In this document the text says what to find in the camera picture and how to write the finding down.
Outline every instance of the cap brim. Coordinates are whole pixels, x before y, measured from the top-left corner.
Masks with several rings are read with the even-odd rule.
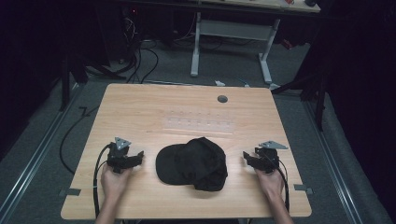
[[[175,155],[179,148],[186,144],[177,144],[163,148],[157,155],[155,169],[157,176],[165,184],[169,185],[189,185],[189,181],[177,171],[175,165]]]

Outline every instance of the black baseball cap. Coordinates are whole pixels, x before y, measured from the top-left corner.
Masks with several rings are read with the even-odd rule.
[[[228,176],[223,149],[205,137],[163,148],[155,163],[158,177],[169,185],[218,191]]]

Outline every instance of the forearm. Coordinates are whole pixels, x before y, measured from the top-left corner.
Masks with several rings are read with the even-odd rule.
[[[118,207],[118,199],[106,198],[102,204],[99,216],[95,224],[109,224],[114,223]]]
[[[294,223],[280,195],[267,196],[276,224]]]

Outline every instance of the wooden table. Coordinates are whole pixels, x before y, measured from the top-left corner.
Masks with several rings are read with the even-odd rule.
[[[218,97],[227,97],[220,103]],[[243,151],[268,140],[289,147],[271,92],[262,88],[111,84],[107,87],[78,164],[62,217],[94,219],[92,177],[101,149],[115,137],[131,141],[129,154],[145,157],[135,167],[117,213],[118,218],[270,217],[253,168]],[[168,186],[155,171],[158,152],[166,146],[205,136],[224,149],[229,176],[223,190],[206,192],[193,186]],[[311,207],[291,149],[279,149],[289,174],[290,214],[307,217]],[[99,204],[103,201],[98,186]]]

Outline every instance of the human hand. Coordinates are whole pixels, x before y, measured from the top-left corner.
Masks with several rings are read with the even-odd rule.
[[[274,170],[271,174],[266,174],[264,171],[258,169],[254,169],[254,171],[259,178],[262,191],[268,198],[280,196],[282,194],[285,183],[278,170]]]
[[[123,170],[121,174],[113,172],[112,167],[104,164],[101,183],[105,197],[118,200],[126,189],[128,178],[133,168]]]

